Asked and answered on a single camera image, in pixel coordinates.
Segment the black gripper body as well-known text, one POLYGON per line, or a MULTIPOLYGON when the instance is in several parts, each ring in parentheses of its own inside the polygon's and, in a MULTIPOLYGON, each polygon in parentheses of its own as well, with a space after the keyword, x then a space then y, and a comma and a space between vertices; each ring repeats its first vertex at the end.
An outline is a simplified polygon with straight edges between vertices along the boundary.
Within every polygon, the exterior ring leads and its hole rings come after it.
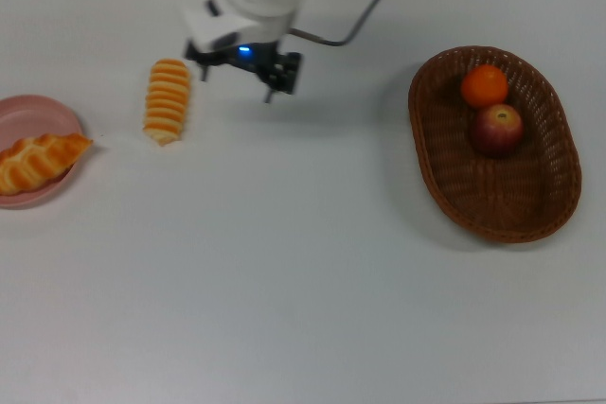
POLYGON ((269 43, 237 44, 210 54, 207 68, 230 65, 257 76, 275 76, 279 73, 279 41, 269 43))

